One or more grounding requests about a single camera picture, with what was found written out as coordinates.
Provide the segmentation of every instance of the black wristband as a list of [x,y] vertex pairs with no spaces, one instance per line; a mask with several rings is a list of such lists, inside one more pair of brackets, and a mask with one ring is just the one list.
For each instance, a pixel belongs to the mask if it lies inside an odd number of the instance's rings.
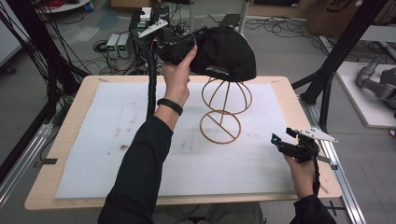
[[159,100],[157,101],[157,105],[166,105],[166,106],[169,106],[169,107],[171,107],[173,110],[175,110],[175,111],[178,113],[179,116],[181,116],[181,113],[183,113],[183,108],[181,108],[180,105],[178,105],[177,103],[175,103],[175,102],[173,102],[173,101],[171,101],[171,100],[165,99],[165,98],[159,99]]

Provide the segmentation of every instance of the black sleeve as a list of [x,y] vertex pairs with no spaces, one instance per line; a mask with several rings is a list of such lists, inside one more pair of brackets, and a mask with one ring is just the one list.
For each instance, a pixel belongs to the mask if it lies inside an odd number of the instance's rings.
[[98,223],[153,223],[163,161],[172,135],[170,128],[155,116],[140,127],[122,160]]
[[294,203],[296,221],[300,224],[336,223],[320,199],[312,194]]

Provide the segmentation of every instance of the floor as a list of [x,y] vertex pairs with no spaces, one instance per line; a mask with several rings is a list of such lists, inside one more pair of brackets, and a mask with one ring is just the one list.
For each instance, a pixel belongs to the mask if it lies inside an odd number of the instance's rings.
[[[92,46],[96,41],[107,39],[111,32],[127,31],[129,20],[125,20],[124,17],[127,18],[128,15],[126,12],[108,10],[104,6],[92,13],[86,13],[83,9],[63,13],[57,15],[56,20],[63,23],[77,21],[72,24],[79,27],[99,27],[98,33],[89,41],[70,45],[82,61],[86,60],[84,62],[92,73],[99,74],[107,71],[103,69],[106,64],[101,59],[102,56],[92,50]],[[221,21],[222,16],[213,18]],[[197,17],[195,22],[196,26],[216,25],[207,16]],[[274,21],[267,22],[269,22],[267,28],[274,26]],[[301,23],[295,22],[293,25],[294,27],[300,26]],[[319,49],[318,42],[307,37],[306,34],[305,37],[291,37],[294,34],[288,31],[279,31],[275,34],[265,30],[258,21],[248,21],[244,34],[255,51],[257,71],[260,76],[285,76],[292,83],[314,73],[326,59],[324,49]],[[360,59],[367,62],[364,55],[376,55],[372,49],[366,47],[368,44],[370,43],[359,43],[347,60]],[[92,61],[89,60],[92,59],[96,59],[95,63],[90,63]],[[23,50],[18,52],[11,62],[17,68],[17,72],[9,74],[2,70],[0,73],[0,162],[3,162],[9,151],[19,141],[47,100],[46,85]],[[119,65],[126,67],[128,63],[129,61],[125,60]],[[387,58],[387,63],[395,62]],[[305,87],[302,87],[296,90],[296,93],[302,93],[304,89]],[[366,223],[394,222],[396,219],[396,177],[392,171],[396,168],[396,140],[389,137],[387,129],[364,126],[337,78],[333,81],[328,131],[330,135],[339,139],[339,143],[334,145],[335,150]],[[43,156],[49,148],[50,144],[43,150]],[[34,164],[30,166],[1,208],[0,223],[96,222],[100,208],[60,211],[26,210],[23,206],[24,201],[39,172],[39,168],[35,168]],[[329,200],[323,202],[330,206]],[[261,203],[267,223],[290,222],[294,216],[292,203]],[[340,199],[334,199],[332,203],[336,207],[344,207]],[[186,213],[189,213],[197,208],[190,216],[200,217],[205,215],[207,207],[208,205],[201,205],[198,208],[195,205],[189,205],[184,209]],[[350,223],[346,211],[336,210],[335,213],[336,215],[332,212],[337,223]]]

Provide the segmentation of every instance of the white sheet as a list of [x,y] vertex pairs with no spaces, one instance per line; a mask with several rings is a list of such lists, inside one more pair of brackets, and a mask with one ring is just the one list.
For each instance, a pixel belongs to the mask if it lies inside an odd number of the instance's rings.
[[[201,96],[203,86],[189,84],[190,99],[163,165],[159,195],[292,192],[289,167],[270,143],[272,133],[290,140],[271,85],[247,85],[252,106],[237,115],[241,135],[226,145],[214,144],[200,132],[201,117],[209,111]],[[70,151],[56,198],[107,196],[125,148],[146,118],[147,87],[147,83],[101,83]],[[206,92],[214,88],[210,85]],[[163,93],[164,84],[159,83],[157,96]],[[228,105],[238,107],[241,100],[233,86]]]

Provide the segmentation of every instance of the wooden tabletop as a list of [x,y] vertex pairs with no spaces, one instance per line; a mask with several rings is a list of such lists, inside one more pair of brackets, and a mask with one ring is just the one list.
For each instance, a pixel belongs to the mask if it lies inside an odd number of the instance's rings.
[[[96,89],[102,82],[134,82],[148,83],[146,76],[89,76],[85,77],[78,94],[70,107],[47,158],[58,159],[56,164],[43,165],[41,171],[32,186],[26,199],[25,207],[29,210],[60,209],[60,208],[83,208],[101,207],[105,198],[100,199],[55,199],[55,193],[61,181],[64,166],[70,149],[75,143],[78,130],[89,110]],[[190,82],[206,83],[208,77],[191,76]],[[163,82],[163,77],[158,77],[158,82]],[[271,84],[282,110],[284,120],[288,127],[303,129],[310,127],[310,123],[285,77],[256,77],[245,83]],[[320,198],[337,198],[341,196],[341,188],[329,166],[319,162],[320,182],[322,187],[319,191]],[[197,204],[197,203],[235,203],[235,202],[260,202],[295,200],[294,194],[271,193],[271,194],[241,194],[241,195],[205,195],[205,196],[172,196],[159,197],[157,204]]]

